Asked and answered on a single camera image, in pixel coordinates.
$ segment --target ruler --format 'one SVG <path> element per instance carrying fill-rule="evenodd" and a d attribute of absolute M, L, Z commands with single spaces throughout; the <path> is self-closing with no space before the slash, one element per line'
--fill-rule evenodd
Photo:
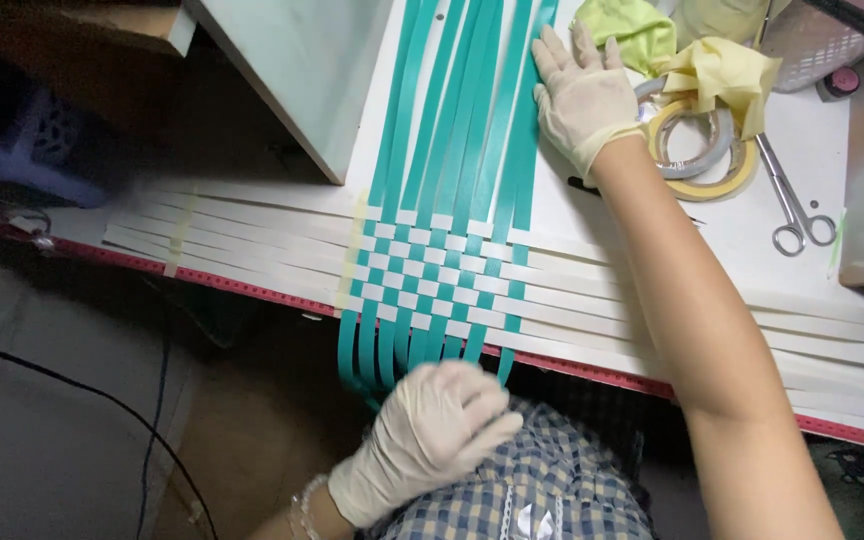
<path fill-rule="evenodd" d="M 148 258 L 142 258 L 140 256 L 126 254 L 119 251 L 97 248 L 95 246 L 90 246 L 89 244 L 81 244 L 79 242 L 73 242 L 62 238 L 53 238 L 53 242 L 55 251 L 68 257 L 86 259 L 103 264 L 124 266 L 126 268 L 149 272 L 150 274 L 162 275 L 165 271 L 164 262 L 155 262 Z M 209 286 L 214 289 L 227 290 L 236 294 L 244 294 L 262 300 L 268 300 L 269 302 L 275 302 L 291 308 L 298 308 L 299 310 L 309 313 L 317 313 L 318 315 L 327 315 L 329 317 L 335 316 L 335 308 L 326 303 L 283 294 L 278 291 L 243 283 L 242 281 L 216 276 L 215 274 L 210 274 L 208 272 L 199 272 L 198 270 L 179 266 L 175 271 L 175 277 L 186 282 Z M 487 355 L 498 357 L 501 354 L 501 349 L 486 344 L 482 348 L 482 352 Z M 515 361 L 533 365 L 542 369 L 557 371 L 558 373 L 564 373 L 574 377 L 589 379 L 606 385 L 612 385 L 613 387 L 627 388 L 629 390 L 658 396 L 660 398 L 675 398 L 675 392 L 673 392 L 670 384 L 653 380 L 645 376 L 622 373 L 612 369 L 569 360 L 561 360 L 551 356 L 534 354 L 532 352 L 517 351 L 515 353 Z M 814 418 L 802 414 L 796 414 L 796 421 L 798 421 L 798 427 L 803 432 L 864 445 L 864 429 L 861 427 L 853 427 L 844 423 L 835 423 L 829 420 L 823 420 L 821 418 Z"/>

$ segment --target light green cloth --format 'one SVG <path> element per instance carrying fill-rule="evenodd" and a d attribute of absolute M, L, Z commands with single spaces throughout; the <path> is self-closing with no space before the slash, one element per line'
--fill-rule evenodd
<path fill-rule="evenodd" d="M 625 66 L 650 79 L 659 76 L 653 59 L 675 55 L 675 23 L 645 0 L 585 0 L 575 19 L 591 30 L 596 47 L 615 36 Z"/>

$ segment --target tape roll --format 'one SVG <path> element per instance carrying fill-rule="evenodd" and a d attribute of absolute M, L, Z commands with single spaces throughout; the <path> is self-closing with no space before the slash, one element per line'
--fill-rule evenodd
<path fill-rule="evenodd" d="M 635 87 L 635 98 L 639 105 L 639 120 L 642 120 L 644 110 L 642 105 L 652 100 L 652 95 L 662 92 L 666 86 L 666 77 L 646 80 L 642 84 Z M 725 158 L 726 152 L 729 152 L 729 146 L 735 132 L 735 122 L 732 113 L 725 104 L 719 102 L 712 112 L 707 113 L 709 134 L 708 145 L 691 159 L 685 161 L 670 161 L 666 154 L 662 157 L 656 152 L 652 153 L 652 158 L 655 160 L 655 165 L 661 173 L 662 178 L 666 180 L 681 180 L 700 175 L 715 164 L 718 164 L 722 158 Z"/>
<path fill-rule="evenodd" d="M 676 123 L 690 112 L 689 104 L 680 100 L 667 104 L 649 122 L 649 152 L 657 162 L 668 162 L 667 142 Z M 713 183 L 699 183 L 689 179 L 666 181 L 676 198 L 683 201 L 704 202 L 715 199 L 735 197 L 756 176 L 759 163 L 756 143 L 753 140 L 738 139 L 738 130 L 733 127 L 728 149 L 731 159 L 726 175 Z"/>

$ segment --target person's left hand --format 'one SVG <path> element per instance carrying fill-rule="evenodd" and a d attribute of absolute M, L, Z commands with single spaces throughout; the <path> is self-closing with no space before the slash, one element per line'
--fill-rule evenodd
<path fill-rule="evenodd" d="M 339 513 L 362 529 L 474 471 L 522 428 L 521 414 L 503 414 L 508 405 L 496 377 L 475 364 L 417 367 L 385 400 L 362 447 L 332 470 Z"/>

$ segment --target black cable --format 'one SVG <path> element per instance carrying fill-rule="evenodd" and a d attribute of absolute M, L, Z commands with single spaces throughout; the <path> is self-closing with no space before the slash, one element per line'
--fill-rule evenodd
<path fill-rule="evenodd" d="M 115 398 L 111 394 L 108 394 L 102 390 L 99 390 L 98 388 L 93 388 L 92 386 L 89 386 L 88 384 L 83 384 L 81 382 L 78 382 L 78 380 L 75 380 L 73 378 L 69 378 L 68 376 L 65 376 L 64 374 L 56 373 L 49 368 L 42 367 L 39 364 L 30 362 L 29 360 L 22 359 L 18 356 L 9 354 L 8 352 L 5 352 L 3 350 L 0 350 L 0 359 L 2 359 L 3 361 L 12 362 L 13 364 L 18 364 L 18 365 L 20 365 L 26 369 L 30 369 L 31 371 L 36 372 L 36 373 L 40 373 L 40 374 L 45 375 L 47 377 L 51 377 L 53 379 L 62 381 L 63 383 L 65 383 L 66 385 L 69 385 L 71 387 L 80 388 L 82 390 L 85 390 L 86 392 L 91 392 L 97 396 L 102 396 L 102 398 L 105 398 L 105 399 L 113 402 L 115 405 L 119 406 L 120 408 L 125 410 L 128 414 L 130 414 L 135 420 L 138 420 L 139 423 L 141 423 L 142 426 L 144 426 L 146 430 L 149 430 L 149 433 L 151 433 L 151 436 L 154 437 L 154 439 L 156 441 L 158 441 L 158 444 L 162 445 L 162 447 L 165 448 L 165 451 L 168 452 L 169 456 L 172 458 L 172 460 L 174 460 L 175 466 L 177 466 L 178 470 L 182 472 L 182 475 L 185 477 L 185 481 L 187 483 L 189 483 L 189 487 L 192 488 L 192 493 L 195 494 L 196 498 L 198 498 L 198 501 L 201 503 L 202 510 L 205 512 L 205 519 L 208 520 L 208 526 L 212 532 L 212 537 L 215 538 L 215 540 L 219 539 L 219 535 L 216 534 L 216 532 L 215 532 L 215 523 L 212 522 L 212 515 L 209 512 L 209 507 L 206 505 L 206 501 L 202 497 L 202 494 L 199 493 L 199 488 L 196 487 L 195 482 L 192 481 L 192 476 L 186 470 L 186 465 L 183 463 L 183 461 L 181 459 L 179 459 L 179 456 L 176 454 L 176 451 L 174 449 L 172 449 L 172 447 L 169 445 L 168 442 L 166 442 L 165 438 L 162 437 L 162 435 L 160 435 L 159 432 L 156 431 L 150 423 L 146 422 L 146 420 L 144 418 L 142 418 L 142 415 L 140 415 L 138 412 L 134 411 L 130 406 L 126 405 L 126 403 Z"/>
<path fill-rule="evenodd" d="M 162 300 L 162 363 L 158 368 L 158 396 L 155 398 L 155 414 L 151 421 L 151 428 L 159 430 L 159 418 L 162 415 L 162 398 L 165 395 L 165 376 L 169 371 L 169 353 L 172 350 L 171 327 L 169 325 L 169 304 Z M 138 526 L 135 528 L 135 540 L 142 534 L 142 526 L 145 524 L 145 505 L 149 500 L 149 460 L 152 457 L 152 447 L 156 444 L 156 437 L 149 435 L 149 446 L 145 448 L 145 458 L 142 460 L 142 505 L 138 509 Z"/>

